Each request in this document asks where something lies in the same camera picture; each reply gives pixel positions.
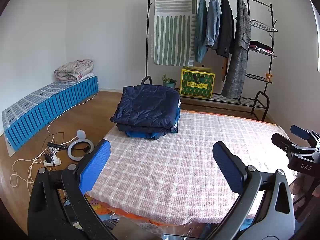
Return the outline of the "navy blue puffer jacket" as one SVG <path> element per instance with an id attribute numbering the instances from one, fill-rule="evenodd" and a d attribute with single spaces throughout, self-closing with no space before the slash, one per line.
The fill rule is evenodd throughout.
<path id="1" fill-rule="evenodd" d="M 137 85 L 123 88 L 120 103 L 110 118 L 119 130 L 164 128 L 174 125 L 180 95 L 170 87 Z"/>

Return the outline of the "folded blue clothes pile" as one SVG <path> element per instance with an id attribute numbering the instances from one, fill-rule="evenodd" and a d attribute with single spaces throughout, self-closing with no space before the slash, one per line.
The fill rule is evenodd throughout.
<path id="1" fill-rule="evenodd" d="M 143 139 L 151 139 L 157 140 L 160 137 L 168 134 L 168 133 L 177 133 L 178 132 L 178 122 L 180 119 L 180 108 L 181 100 L 178 100 L 178 107 L 176 109 L 176 116 L 174 120 L 174 125 L 170 129 L 164 128 L 133 128 L 130 131 L 125 131 L 125 135 L 132 138 L 143 138 Z"/>

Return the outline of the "folded clothes on shelf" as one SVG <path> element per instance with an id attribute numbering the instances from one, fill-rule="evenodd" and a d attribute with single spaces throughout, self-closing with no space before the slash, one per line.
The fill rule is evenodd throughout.
<path id="1" fill-rule="evenodd" d="M 250 42 L 249 50 L 255 50 L 258 53 L 274 54 L 272 47 L 255 40 Z"/>

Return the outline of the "white power strip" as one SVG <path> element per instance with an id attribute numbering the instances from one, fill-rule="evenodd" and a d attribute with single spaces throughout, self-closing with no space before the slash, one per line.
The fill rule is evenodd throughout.
<path id="1" fill-rule="evenodd" d="M 56 156 L 55 153 L 44 154 L 43 164 L 45 167 L 54 167 L 61 165 L 61 159 Z"/>

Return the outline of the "orange floral sheet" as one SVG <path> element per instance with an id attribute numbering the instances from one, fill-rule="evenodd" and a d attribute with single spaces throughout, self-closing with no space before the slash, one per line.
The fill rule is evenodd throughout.
<path id="1" fill-rule="evenodd" d="M 90 206 L 93 208 L 95 213 L 100 217 L 101 220 L 103 219 L 119 219 L 120 217 L 125 217 L 128 219 L 132 219 L 134 222 L 144 222 L 144 223 L 151 223 L 156 226 L 164 226 L 164 224 L 158 223 L 156 221 L 140 217 L 134 215 L 132 213 L 125 212 L 121 209 L 112 207 L 105 202 L 98 201 L 87 194 L 85 195 L 86 199 L 88 200 Z"/>

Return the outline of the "pink checked bed cover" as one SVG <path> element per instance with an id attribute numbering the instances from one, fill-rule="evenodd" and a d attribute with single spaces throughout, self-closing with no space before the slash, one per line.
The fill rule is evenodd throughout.
<path id="1" fill-rule="evenodd" d="M 237 199 L 216 161 L 221 141 L 244 164 L 261 172 L 296 173 L 272 144 L 275 124 L 235 116 L 182 112 L 178 132 L 158 140 L 130 138 L 117 127 L 107 133 L 111 154 L 87 194 L 111 207 L 162 224 L 218 223 Z"/>

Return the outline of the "small teddy bear toy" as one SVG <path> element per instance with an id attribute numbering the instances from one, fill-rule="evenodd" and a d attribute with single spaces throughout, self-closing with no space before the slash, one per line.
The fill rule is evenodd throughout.
<path id="1" fill-rule="evenodd" d="M 266 73 L 266 74 L 265 74 L 265 81 L 266 81 L 267 83 L 271 83 L 271 82 L 272 82 L 272 77 L 273 77 L 272 74 Z"/>

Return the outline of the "grey plaid long coat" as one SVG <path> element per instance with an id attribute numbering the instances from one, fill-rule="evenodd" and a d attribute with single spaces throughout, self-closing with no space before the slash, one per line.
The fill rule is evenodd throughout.
<path id="1" fill-rule="evenodd" d="M 233 52 L 229 64 L 222 96 L 229 99 L 239 99 L 244 87 L 248 50 L 251 41 L 251 24 L 244 0 L 237 0 L 236 29 Z"/>

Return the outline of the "blue folding mattress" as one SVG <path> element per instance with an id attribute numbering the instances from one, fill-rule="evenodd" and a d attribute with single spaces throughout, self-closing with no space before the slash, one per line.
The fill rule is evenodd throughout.
<path id="1" fill-rule="evenodd" d="M 4 137 L 9 150 L 18 151 L 30 138 L 64 111 L 98 92 L 98 78 L 55 81 L 2 111 Z"/>

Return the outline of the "folded floral quilt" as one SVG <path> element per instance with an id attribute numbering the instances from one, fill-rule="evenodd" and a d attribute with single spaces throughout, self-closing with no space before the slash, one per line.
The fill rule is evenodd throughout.
<path id="1" fill-rule="evenodd" d="M 81 81 L 93 75 L 93 67 L 92 59 L 76 60 L 54 70 L 54 77 L 59 81 Z"/>

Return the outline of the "yellow green storage crate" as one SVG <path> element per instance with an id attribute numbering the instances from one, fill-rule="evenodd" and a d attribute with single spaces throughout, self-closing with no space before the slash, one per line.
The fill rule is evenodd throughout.
<path id="1" fill-rule="evenodd" d="M 183 68 L 181 70 L 180 95 L 210 99 L 213 94 L 215 74 L 204 68 Z"/>

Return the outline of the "small potted plant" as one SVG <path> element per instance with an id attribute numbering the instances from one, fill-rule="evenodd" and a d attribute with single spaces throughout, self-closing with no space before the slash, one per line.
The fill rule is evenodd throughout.
<path id="1" fill-rule="evenodd" d="M 170 79 L 170 78 L 168 78 L 166 75 L 163 75 L 163 76 L 162 76 L 162 81 L 163 81 L 163 86 L 165 86 L 165 87 L 170 87 L 170 88 L 172 88 L 172 89 L 175 89 L 176 83 L 177 83 L 176 80 Z"/>

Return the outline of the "black hanging jacket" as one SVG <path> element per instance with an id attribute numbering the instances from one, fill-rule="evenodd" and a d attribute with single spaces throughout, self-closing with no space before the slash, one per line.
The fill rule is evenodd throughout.
<path id="1" fill-rule="evenodd" d="M 227 58 L 234 43 L 234 18 L 229 0 L 221 0 L 220 29 L 216 54 Z"/>

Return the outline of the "teal denim hanging shirt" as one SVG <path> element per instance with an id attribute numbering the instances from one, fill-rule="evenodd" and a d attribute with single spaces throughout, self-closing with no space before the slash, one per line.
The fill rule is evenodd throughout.
<path id="1" fill-rule="evenodd" d="M 197 11 L 197 25 L 195 36 L 195 61 L 201 63 L 208 48 L 205 45 L 207 30 L 207 6 L 206 0 L 199 0 Z"/>

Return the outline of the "green striped white cloth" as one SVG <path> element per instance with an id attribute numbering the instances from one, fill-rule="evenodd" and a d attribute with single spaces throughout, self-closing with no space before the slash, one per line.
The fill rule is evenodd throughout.
<path id="1" fill-rule="evenodd" d="M 192 67 L 197 0 L 155 0 L 153 63 Z"/>

